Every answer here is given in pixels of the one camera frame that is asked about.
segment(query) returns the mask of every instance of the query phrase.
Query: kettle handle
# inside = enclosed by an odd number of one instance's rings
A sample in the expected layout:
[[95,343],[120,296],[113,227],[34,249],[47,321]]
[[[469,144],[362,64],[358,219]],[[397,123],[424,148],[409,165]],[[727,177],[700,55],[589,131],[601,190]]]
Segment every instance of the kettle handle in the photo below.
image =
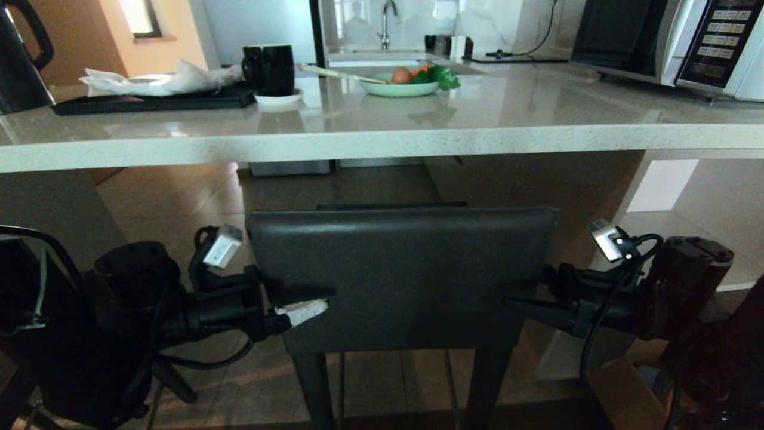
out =
[[40,45],[40,55],[37,55],[37,58],[32,60],[32,64],[38,70],[42,70],[53,59],[53,44],[50,42],[40,17],[37,16],[37,12],[34,11],[28,0],[5,0],[5,4],[18,8],[24,18],[27,19],[29,27],[34,33],[34,38],[37,39],[37,43]]

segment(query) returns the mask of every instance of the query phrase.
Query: microwave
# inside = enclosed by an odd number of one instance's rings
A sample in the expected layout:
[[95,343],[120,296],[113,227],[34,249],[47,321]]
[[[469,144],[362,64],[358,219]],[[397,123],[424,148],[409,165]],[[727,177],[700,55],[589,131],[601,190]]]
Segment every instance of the microwave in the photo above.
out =
[[764,100],[762,4],[587,0],[571,63],[709,96]]

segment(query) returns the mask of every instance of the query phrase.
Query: marble backsplash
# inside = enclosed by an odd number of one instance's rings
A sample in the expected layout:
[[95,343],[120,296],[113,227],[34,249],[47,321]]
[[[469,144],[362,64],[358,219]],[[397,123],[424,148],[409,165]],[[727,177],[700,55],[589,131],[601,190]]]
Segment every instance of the marble backsplash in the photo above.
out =
[[[329,53],[380,49],[386,0],[322,0]],[[553,0],[395,0],[388,11],[390,49],[424,49],[425,34],[463,34],[474,52],[526,50],[536,46],[549,25]],[[585,0],[558,0],[544,51],[570,50]]]

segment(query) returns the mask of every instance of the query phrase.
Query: egg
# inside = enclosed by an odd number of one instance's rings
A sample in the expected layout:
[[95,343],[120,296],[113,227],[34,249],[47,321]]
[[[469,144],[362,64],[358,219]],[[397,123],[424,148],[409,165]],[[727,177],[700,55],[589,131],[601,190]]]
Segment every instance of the egg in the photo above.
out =
[[393,70],[393,83],[406,84],[411,80],[411,72],[405,67],[398,67]]

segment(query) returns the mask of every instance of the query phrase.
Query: chair backrest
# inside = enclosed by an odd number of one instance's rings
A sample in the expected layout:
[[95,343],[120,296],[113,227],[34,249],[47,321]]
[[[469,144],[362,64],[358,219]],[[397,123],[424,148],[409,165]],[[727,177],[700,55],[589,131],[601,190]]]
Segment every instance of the chair backrest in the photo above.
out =
[[271,303],[329,297],[283,335],[291,353],[512,347],[558,223],[552,208],[253,212]]

